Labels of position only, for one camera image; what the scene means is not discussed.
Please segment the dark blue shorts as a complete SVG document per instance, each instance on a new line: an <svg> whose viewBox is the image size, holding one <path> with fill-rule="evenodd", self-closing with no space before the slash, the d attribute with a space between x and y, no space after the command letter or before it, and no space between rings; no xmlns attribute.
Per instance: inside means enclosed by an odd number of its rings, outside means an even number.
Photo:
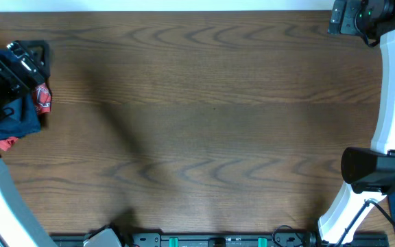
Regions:
<svg viewBox="0 0 395 247"><path fill-rule="evenodd" d="M0 141L40 131L34 100L49 72L24 49L0 49Z"/></svg>

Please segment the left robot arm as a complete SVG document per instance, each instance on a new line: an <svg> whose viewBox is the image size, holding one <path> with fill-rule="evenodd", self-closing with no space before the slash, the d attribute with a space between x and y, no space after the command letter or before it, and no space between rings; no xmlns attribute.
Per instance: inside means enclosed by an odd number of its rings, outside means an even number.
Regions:
<svg viewBox="0 0 395 247"><path fill-rule="evenodd" d="M50 77L49 44L16 40L0 50L0 123L13 116L9 103L31 95ZM82 236L50 236L23 201L0 157L0 246L125 246L115 226Z"/></svg>

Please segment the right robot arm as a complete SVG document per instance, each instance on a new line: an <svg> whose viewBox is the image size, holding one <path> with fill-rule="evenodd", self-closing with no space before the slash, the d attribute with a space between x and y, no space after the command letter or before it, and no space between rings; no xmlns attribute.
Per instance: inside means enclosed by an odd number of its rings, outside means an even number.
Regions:
<svg viewBox="0 0 395 247"><path fill-rule="evenodd" d="M343 184L317 230L304 246L386 246L382 235L357 237L363 219L395 191L395 0L336 0L329 34L358 36L378 46L382 58L379 116L369 148L346 148L342 154Z"/></svg>

